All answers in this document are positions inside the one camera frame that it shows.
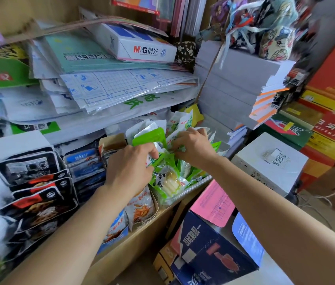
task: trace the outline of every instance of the hand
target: hand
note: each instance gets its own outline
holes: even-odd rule
[[[153,143],[126,146],[108,159],[106,185],[117,190],[128,202],[150,182],[153,166],[145,167],[148,154],[158,159]]]
[[[173,141],[173,150],[180,146],[185,147],[185,152],[175,151],[175,155],[192,166],[207,171],[206,167],[211,161],[219,157],[210,142],[204,128],[198,131],[188,128],[187,131],[180,132],[178,138]]]

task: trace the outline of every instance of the forearm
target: forearm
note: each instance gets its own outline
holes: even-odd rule
[[[335,233],[226,158],[206,168],[295,284],[335,284]]]
[[[106,185],[20,264],[0,285],[79,285],[123,209],[123,198]]]

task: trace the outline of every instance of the white cardboard box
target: white cardboard box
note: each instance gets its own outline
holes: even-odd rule
[[[86,20],[97,18],[94,13],[83,8],[79,8],[79,12]],[[90,25],[87,29],[94,35],[95,40],[118,60],[174,62],[177,48],[152,32],[146,34],[130,25],[104,23]]]
[[[294,186],[308,158],[264,132],[231,162],[281,196]]]

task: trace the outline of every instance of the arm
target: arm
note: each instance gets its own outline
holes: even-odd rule
[[[204,131],[179,134],[174,148],[181,145],[178,157],[214,177],[295,284],[335,284],[335,232],[218,156]]]
[[[152,143],[115,153],[106,184],[0,285],[80,285],[115,218],[150,181],[148,153],[158,158]]]

